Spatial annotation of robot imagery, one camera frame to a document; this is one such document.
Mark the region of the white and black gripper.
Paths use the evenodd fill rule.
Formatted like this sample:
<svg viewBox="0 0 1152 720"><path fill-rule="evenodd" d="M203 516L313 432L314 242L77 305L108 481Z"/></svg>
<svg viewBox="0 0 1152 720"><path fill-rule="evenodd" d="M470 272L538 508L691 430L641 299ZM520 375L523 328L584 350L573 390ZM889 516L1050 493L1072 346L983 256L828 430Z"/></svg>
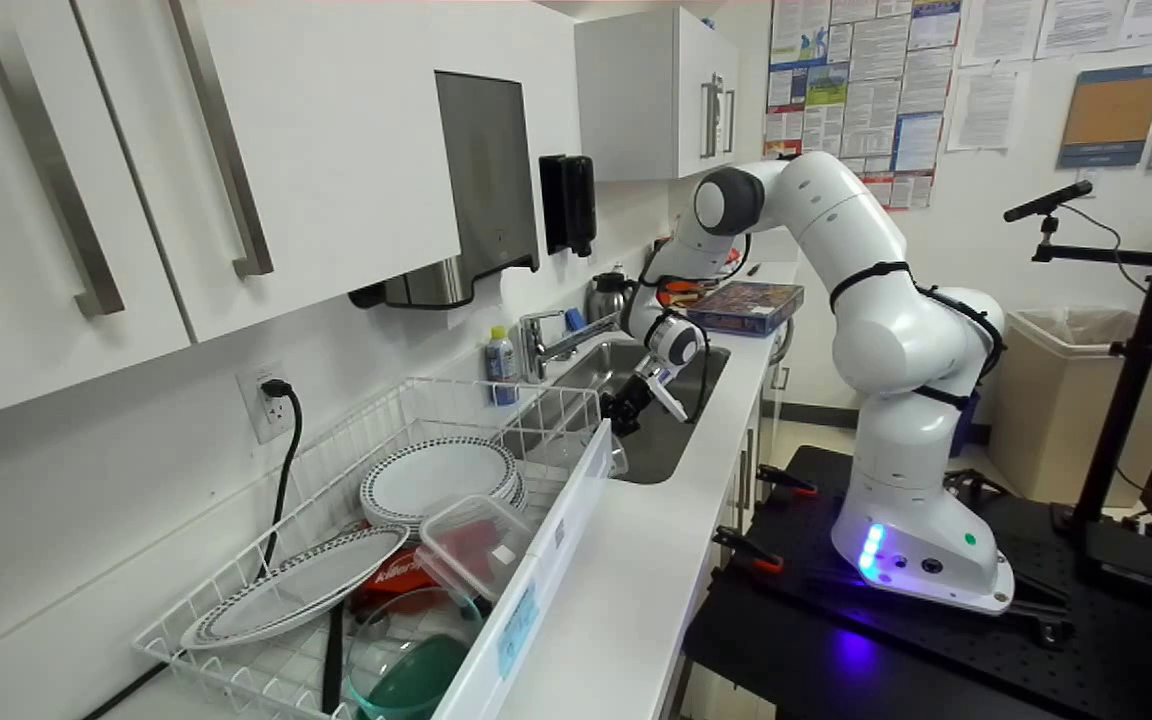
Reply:
<svg viewBox="0 0 1152 720"><path fill-rule="evenodd" d="M607 395L607 420L614 436L641 430L641 412L660 403L671 420L687 420L687 409L671 395L671 379L705 350L705 332L691 322L663 316L643 332L643 357L631 375Z"/></svg>

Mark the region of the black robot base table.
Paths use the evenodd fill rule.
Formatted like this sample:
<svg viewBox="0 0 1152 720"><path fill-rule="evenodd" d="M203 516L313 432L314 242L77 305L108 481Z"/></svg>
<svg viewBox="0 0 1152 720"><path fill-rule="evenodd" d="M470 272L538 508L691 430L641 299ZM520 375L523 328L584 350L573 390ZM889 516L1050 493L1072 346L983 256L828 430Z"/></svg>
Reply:
<svg viewBox="0 0 1152 720"><path fill-rule="evenodd" d="M1032 501L971 487L1032 600L971 618L867 590L828 545L846 457L805 444L709 586L684 652L800 720L1152 720L1152 606L1087 586Z"/></svg>

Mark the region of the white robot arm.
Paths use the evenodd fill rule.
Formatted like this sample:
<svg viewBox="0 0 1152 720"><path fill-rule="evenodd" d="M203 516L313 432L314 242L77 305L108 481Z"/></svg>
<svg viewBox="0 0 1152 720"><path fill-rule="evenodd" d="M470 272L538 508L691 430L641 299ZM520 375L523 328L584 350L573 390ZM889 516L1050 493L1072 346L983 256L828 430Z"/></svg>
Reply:
<svg viewBox="0 0 1152 720"><path fill-rule="evenodd" d="M655 299L663 282L718 282L744 233L784 230L828 290L830 364L861 395L855 457L830 551L867 590L1001 618L1016 572L990 527L943 487L950 436L1003 352L989 294L920 286L908 242L867 185L828 154L710 167L651 256L620 328L649 350L641 379L663 385L699 352L699 328Z"/></svg>

